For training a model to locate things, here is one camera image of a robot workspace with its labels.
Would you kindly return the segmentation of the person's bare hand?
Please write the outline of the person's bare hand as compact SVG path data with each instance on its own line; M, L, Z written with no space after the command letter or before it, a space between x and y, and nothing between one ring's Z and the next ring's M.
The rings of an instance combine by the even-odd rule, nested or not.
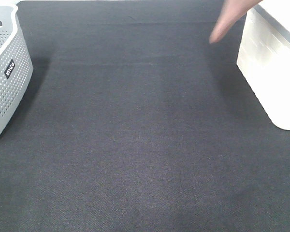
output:
M209 36L209 43L214 44L219 42L248 10L260 2L261 0L225 0L220 15Z

